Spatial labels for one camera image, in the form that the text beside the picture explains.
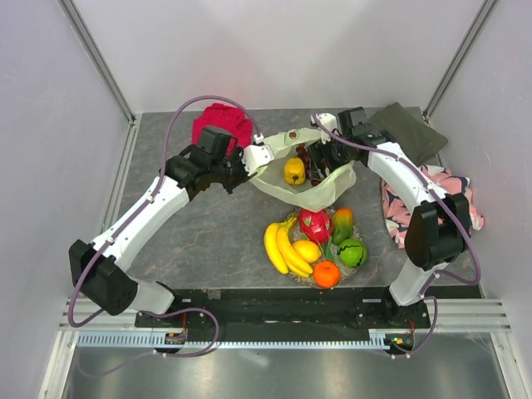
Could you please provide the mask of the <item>red grape bunch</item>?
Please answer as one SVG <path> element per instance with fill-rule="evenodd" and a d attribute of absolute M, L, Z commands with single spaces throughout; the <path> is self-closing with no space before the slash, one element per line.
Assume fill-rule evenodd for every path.
<path fill-rule="evenodd" d="M 317 186 L 321 180 L 317 168 L 311 161 L 306 145 L 298 145 L 296 147 L 296 153 L 298 158 L 303 162 L 306 179 L 310 181 L 312 186 Z"/>

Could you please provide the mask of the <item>pale green plastic bag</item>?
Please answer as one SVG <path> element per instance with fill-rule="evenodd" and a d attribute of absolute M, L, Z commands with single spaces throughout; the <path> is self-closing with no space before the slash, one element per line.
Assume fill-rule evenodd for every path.
<path fill-rule="evenodd" d="M 297 148 L 320 142 L 321 131 L 313 128 L 290 130 L 266 137 L 264 143 L 270 146 L 274 160 L 259 168 L 251 183 L 277 200 L 312 212 L 333 205 L 357 181 L 351 163 L 333 171 L 327 170 L 324 175 L 311 175 L 305 170 L 304 181 L 300 185 L 294 184 L 292 176 L 285 175 L 288 161 L 298 157 Z"/>

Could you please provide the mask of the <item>yellow bell pepper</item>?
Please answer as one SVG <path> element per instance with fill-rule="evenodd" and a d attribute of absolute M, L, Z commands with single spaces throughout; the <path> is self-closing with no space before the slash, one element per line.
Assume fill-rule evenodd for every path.
<path fill-rule="evenodd" d="M 289 185 L 302 185 L 306 180 L 303 161 L 298 157 L 289 158 L 283 168 L 283 177 Z"/>

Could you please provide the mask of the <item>orange green mango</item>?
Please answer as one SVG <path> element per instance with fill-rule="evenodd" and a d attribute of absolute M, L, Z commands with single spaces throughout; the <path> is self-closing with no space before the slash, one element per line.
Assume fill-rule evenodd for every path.
<path fill-rule="evenodd" d="M 332 216 L 332 243 L 339 245 L 352 236 L 353 213 L 349 208 L 338 209 Z"/>

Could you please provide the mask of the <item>red dragon fruit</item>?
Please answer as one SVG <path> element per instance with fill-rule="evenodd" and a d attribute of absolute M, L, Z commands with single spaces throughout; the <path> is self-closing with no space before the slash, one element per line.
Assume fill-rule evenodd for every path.
<path fill-rule="evenodd" d="M 298 223 L 300 232 L 321 249 L 323 257 L 333 261 L 333 222 L 328 212 L 325 209 L 318 212 L 301 209 L 298 212 Z"/>

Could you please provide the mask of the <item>yellow lemon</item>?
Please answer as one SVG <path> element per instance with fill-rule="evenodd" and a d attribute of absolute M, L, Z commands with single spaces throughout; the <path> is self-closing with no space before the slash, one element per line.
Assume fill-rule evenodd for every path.
<path fill-rule="evenodd" d="M 309 264 L 317 262 L 322 257 L 322 251 L 313 241 L 301 239 L 293 242 L 293 248 Z"/>

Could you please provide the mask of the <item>olive green cloth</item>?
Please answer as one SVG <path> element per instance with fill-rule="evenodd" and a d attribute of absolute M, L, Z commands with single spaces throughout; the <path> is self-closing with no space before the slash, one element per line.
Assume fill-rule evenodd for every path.
<path fill-rule="evenodd" d="M 434 158 L 448 144 L 444 135 L 415 118 L 399 102 L 377 111 L 369 121 L 377 130 L 388 131 L 417 166 Z"/>

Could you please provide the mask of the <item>yellow banana bunch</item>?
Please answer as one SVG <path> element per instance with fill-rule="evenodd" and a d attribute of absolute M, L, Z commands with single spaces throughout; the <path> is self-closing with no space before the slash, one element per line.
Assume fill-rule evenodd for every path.
<path fill-rule="evenodd" d="M 308 278 L 313 269 L 295 250 L 289 239 L 290 229 L 297 218 L 295 216 L 284 222 L 272 223 L 264 232 L 264 248 L 272 265 L 281 273 L 294 273 Z"/>

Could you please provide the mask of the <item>orange tangerine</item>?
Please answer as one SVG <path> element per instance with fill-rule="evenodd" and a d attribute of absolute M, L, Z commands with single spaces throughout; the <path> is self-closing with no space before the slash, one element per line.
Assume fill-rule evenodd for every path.
<path fill-rule="evenodd" d="M 338 266 L 329 260 L 318 262 L 313 268 L 313 280 L 321 288 L 333 288 L 338 285 L 341 273 Z"/>

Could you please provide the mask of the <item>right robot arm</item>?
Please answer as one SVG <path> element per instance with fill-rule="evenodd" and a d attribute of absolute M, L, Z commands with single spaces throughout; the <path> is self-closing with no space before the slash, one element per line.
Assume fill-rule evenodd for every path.
<path fill-rule="evenodd" d="M 407 207 L 411 221 L 406 237 L 407 260 L 388 287 L 390 301 L 381 306 L 382 321 L 400 327 L 411 316 L 409 306 L 424 299 L 437 276 L 468 285 L 480 282 L 478 253 L 470 236 L 470 202 L 451 195 L 426 177 L 388 132 L 378 131 L 363 108 L 337 115 L 313 113 L 312 126 L 321 131 L 332 159 L 359 161 L 379 175 Z"/>

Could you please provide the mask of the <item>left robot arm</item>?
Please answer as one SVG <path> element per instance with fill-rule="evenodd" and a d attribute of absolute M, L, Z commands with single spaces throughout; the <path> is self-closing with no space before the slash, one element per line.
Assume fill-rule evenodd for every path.
<path fill-rule="evenodd" d="M 74 295 L 85 295 L 112 316 L 128 308 L 148 310 L 165 327 L 182 318 L 182 307 L 158 283 L 134 280 L 128 268 L 159 228 L 211 184 L 231 193 L 248 181 L 260 160 L 270 154 L 256 146 L 242 147 L 220 128 L 204 128 L 197 143 L 165 161 L 150 188 L 108 230 L 68 251 Z"/>

